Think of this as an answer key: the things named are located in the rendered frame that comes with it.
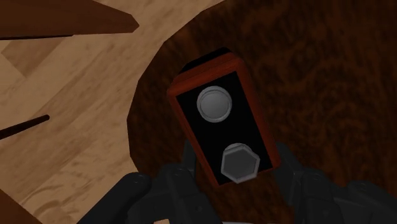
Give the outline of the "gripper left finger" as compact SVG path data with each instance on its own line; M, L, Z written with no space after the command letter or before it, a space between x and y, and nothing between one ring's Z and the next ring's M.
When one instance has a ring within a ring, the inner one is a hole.
M155 178L124 175L77 224L222 224L196 185L195 167L195 152L185 141L180 164L162 166Z

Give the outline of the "thin dark rod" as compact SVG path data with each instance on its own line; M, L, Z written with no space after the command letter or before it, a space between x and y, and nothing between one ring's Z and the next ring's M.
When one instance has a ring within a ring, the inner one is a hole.
M25 131L31 127L39 125L50 119L49 115L43 115L32 120L28 120L26 122L18 123L11 127L7 127L5 129L0 130L0 140L10 137L12 135L18 134L19 132Z

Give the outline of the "dark brown wooden furniture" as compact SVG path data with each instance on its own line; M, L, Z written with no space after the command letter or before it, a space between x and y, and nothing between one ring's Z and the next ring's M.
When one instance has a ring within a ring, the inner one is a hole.
M42 224L0 189L0 224Z
M0 40L134 32L132 15L94 0L0 0Z

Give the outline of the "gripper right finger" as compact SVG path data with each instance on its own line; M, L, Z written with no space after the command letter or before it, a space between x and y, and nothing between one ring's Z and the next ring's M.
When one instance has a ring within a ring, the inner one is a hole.
M323 171L304 167L283 143L277 143L281 165L274 177L294 224L397 224L397 198L369 181L345 187Z

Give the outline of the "red-brown wooden speaker box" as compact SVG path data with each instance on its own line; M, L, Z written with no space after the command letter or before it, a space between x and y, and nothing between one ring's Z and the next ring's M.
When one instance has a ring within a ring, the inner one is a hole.
M244 61L226 47L187 63L167 97L214 187L281 163Z

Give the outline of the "round dark wooden table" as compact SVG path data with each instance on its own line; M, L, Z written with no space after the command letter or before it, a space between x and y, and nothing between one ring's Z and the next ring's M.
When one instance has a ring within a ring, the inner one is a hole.
M127 127L139 171L181 160L166 91L222 46L247 64L270 133L303 165L397 197L397 0L224 0L199 13L138 81Z

